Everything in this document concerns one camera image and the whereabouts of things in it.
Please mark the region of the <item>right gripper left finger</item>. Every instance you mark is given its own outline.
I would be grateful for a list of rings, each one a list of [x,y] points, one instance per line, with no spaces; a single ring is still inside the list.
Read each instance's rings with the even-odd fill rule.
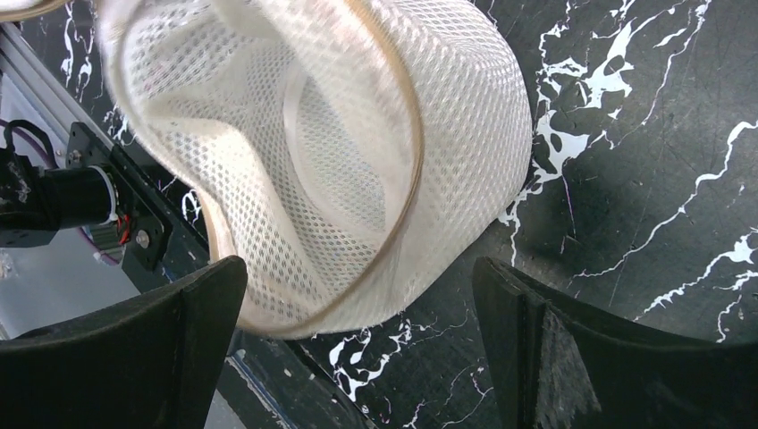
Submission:
[[[203,427],[247,279],[244,262],[226,257],[3,341],[2,427]]]

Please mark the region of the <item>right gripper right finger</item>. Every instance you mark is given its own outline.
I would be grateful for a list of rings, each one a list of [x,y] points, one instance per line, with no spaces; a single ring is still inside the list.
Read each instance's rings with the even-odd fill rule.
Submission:
[[[754,428],[757,346],[636,324],[490,257],[472,289],[505,428]]]

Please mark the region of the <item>white mesh laundry bag beige zipper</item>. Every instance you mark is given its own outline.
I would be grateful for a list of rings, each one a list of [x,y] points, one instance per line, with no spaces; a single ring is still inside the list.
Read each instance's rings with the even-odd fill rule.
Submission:
[[[468,1],[96,1],[108,92],[200,198],[237,317],[282,339],[380,324],[514,201],[518,60]]]

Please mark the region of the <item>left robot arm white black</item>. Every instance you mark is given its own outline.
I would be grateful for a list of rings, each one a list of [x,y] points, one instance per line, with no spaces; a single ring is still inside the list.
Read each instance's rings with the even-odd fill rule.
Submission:
[[[51,139],[32,122],[2,120],[1,130],[1,247],[44,247],[59,231],[75,230],[97,261],[120,264],[91,233],[113,223],[131,229],[113,175],[99,165],[59,167]]]

